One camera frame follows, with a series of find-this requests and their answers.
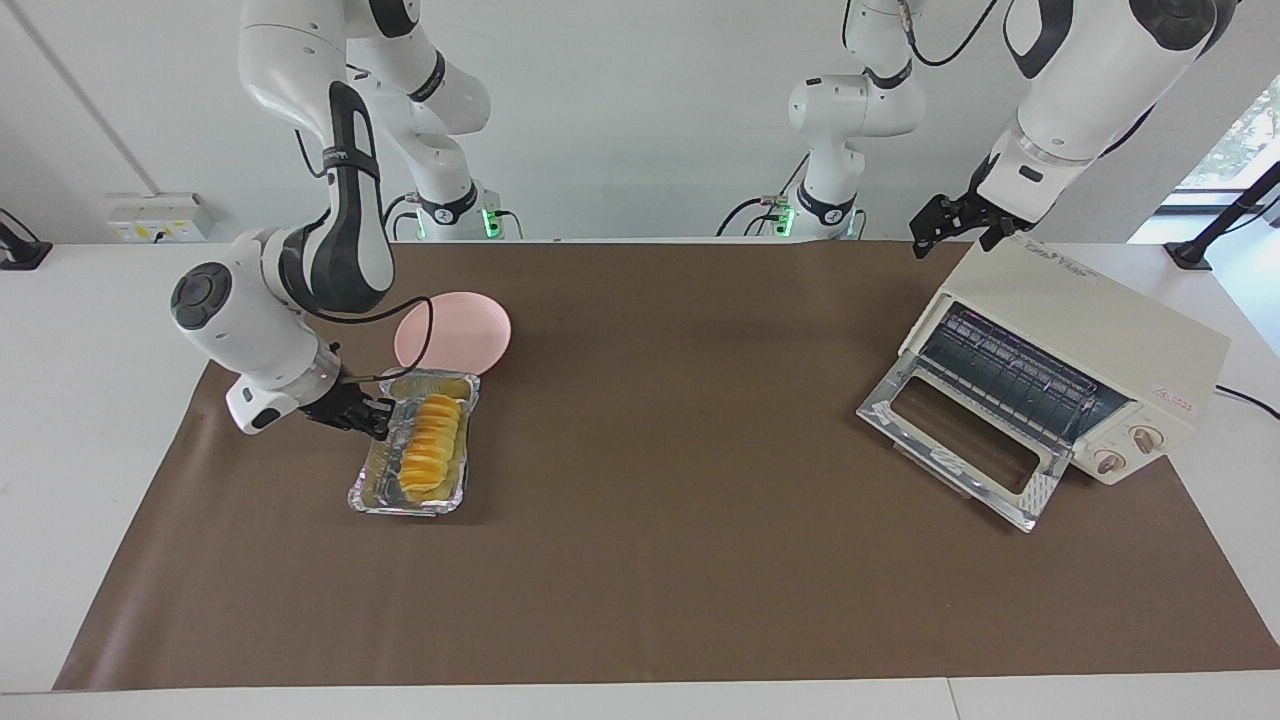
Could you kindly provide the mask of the yellow sliced bread loaf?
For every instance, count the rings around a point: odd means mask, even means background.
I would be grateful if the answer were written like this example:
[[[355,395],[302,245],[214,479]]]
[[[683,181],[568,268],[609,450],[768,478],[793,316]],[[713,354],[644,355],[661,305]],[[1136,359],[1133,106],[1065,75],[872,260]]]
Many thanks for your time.
[[[454,459],[462,407],[457,398],[429,395],[419,406],[399,459],[398,482],[407,501],[433,500]]]

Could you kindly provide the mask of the aluminium foil tray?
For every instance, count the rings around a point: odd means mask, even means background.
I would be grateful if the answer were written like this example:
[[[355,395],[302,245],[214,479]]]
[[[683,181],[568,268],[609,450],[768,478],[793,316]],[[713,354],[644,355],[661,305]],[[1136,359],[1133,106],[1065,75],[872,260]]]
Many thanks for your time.
[[[415,370],[380,383],[380,389],[396,401],[385,441],[375,441],[358,478],[348,493],[349,506],[360,512],[434,518],[454,511],[463,501],[468,482],[468,423],[476,407],[480,378],[443,370]],[[447,395],[460,401],[462,419],[454,459],[445,484],[433,500],[413,503],[406,500],[398,482],[401,455],[408,442],[413,416],[429,395]]]

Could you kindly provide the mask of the cream toaster oven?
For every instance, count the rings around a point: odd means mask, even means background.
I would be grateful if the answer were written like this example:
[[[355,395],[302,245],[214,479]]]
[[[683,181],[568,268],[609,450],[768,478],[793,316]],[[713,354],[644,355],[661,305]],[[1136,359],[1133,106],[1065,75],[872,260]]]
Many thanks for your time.
[[[922,355],[940,319],[961,304],[1097,382],[1073,461],[1106,486],[1138,473],[1199,428],[1229,338],[1083,261],[1018,234],[989,252],[969,249],[911,327],[901,351]],[[1164,447],[1142,454],[1130,429],[1152,427]],[[1094,455],[1125,468],[1094,474]]]

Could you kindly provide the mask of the glass oven door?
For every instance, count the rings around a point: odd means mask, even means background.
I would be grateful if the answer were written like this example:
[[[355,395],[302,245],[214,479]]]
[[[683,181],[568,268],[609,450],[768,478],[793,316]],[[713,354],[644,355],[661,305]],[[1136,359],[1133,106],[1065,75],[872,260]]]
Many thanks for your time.
[[[969,459],[893,410],[893,401],[910,380],[941,392],[947,402],[979,418],[1037,456],[1034,471],[1020,491],[1007,489]],[[988,386],[963,378],[942,363],[911,351],[902,352],[858,407],[858,415],[895,447],[957,493],[974,498],[1024,533],[1034,529],[1073,460],[1073,447],[1033,421],[1027,414],[997,400]]]

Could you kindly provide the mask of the pink round plate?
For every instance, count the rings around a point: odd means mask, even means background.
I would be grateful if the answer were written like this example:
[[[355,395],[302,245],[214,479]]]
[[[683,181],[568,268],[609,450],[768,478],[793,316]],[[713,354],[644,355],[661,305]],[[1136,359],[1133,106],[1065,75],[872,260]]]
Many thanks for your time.
[[[481,375],[503,357],[511,336],[511,320],[495,300],[449,292],[431,297],[430,307],[419,304],[406,313],[396,331],[394,352],[406,366],[426,347],[420,368]]]

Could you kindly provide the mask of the window with greenery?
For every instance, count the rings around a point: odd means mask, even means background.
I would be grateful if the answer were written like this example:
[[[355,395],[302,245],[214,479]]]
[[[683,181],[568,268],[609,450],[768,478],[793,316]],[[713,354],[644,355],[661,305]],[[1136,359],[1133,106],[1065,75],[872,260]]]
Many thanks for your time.
[[[1280,74],[1175,188],[1178,193],[1226,193],[1252,186],[1280,160]]]

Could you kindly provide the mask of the brown table mat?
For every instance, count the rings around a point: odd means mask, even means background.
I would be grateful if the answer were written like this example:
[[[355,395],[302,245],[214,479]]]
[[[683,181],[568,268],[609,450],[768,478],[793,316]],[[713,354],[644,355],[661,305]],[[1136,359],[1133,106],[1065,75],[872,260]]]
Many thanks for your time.
[[[1280,669],[1170,462],[1025,534],[856,415],[965,251],[402,245],[515,322],[461,506],[352,511],[369,439],[207,366],[55,688]]]

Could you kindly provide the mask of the black desk clamp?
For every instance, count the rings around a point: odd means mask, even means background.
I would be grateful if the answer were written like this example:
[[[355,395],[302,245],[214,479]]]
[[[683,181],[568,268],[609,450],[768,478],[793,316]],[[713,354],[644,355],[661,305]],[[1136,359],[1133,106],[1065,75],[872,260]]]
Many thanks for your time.
[[[24,222],[0,208],[0,270],[35,270],[51,251],[52,243],[41,240]]]

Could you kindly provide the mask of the white wall socket box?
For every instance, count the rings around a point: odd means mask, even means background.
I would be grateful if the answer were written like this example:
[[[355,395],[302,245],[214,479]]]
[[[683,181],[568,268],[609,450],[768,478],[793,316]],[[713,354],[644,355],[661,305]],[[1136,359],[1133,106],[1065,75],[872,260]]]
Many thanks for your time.
[[[123,243],[202,243],[215,220],[197,193],[109,193],[106,223]]]

